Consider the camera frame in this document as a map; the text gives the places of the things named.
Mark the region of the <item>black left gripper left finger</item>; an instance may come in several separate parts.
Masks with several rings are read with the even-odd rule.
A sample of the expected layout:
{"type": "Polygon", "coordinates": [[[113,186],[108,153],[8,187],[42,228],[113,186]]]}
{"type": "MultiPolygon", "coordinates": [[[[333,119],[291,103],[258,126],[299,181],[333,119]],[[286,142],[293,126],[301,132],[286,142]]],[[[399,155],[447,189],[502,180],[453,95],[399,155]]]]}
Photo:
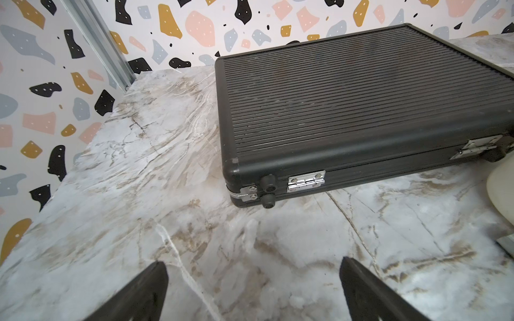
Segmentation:
{"type": "Polygon", "coordinates": [[[164,262],[153,262],[86,319],[158,321],[168,283],[164,262]]]}

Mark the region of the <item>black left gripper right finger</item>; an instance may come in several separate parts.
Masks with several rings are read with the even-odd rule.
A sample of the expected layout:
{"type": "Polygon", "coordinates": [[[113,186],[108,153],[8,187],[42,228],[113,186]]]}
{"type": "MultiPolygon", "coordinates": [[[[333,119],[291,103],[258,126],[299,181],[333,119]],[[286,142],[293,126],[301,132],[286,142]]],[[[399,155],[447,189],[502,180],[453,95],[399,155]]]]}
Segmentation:
{"type": "Polygon", "coordinates": [[[429,321],[429,318],[353,258],[344,257],[339,278],[352,320],[429,321]]]}

